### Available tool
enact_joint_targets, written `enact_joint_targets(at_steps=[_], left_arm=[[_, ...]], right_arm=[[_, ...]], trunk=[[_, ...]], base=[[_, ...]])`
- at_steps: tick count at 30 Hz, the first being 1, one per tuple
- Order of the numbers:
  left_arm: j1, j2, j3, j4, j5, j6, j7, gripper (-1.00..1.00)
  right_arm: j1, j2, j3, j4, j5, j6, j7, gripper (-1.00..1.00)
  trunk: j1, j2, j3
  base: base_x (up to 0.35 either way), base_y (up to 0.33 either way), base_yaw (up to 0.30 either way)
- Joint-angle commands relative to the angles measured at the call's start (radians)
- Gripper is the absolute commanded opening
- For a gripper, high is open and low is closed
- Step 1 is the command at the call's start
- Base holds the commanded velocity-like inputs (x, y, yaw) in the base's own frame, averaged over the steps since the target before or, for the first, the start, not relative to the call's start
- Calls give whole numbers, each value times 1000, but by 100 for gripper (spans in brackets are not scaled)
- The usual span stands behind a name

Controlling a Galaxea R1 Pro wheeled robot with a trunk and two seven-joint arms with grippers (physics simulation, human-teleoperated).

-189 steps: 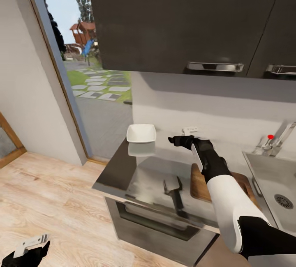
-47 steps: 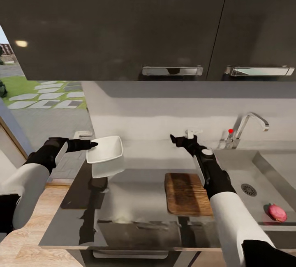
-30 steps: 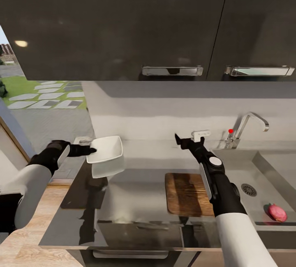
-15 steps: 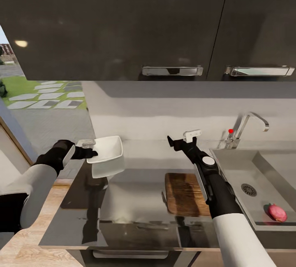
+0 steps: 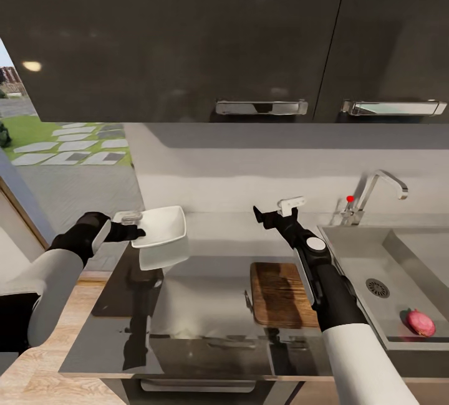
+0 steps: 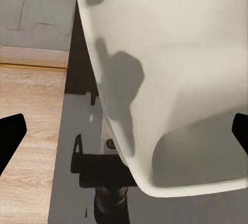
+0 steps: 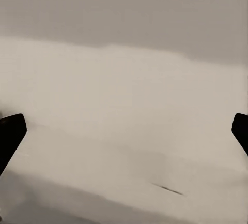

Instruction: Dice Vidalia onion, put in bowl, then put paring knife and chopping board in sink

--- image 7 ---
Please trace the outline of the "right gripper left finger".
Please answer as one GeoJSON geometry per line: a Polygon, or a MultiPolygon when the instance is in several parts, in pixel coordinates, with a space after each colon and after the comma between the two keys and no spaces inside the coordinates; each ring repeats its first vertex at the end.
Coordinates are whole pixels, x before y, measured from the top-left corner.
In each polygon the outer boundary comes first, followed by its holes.
{"type": "Polygon", "coordinates": [[[0,118],[0,175],[27,133],[22,113],[0,118]]]}

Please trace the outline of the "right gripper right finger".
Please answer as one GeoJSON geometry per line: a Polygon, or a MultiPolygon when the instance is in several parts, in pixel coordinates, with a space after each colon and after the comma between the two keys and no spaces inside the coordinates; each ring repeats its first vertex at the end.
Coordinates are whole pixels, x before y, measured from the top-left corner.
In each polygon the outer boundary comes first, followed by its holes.
{"type": "Polygon", "coordinates": [[[236,113],[231,131],[248,155],[248,115],[236,113]]]}

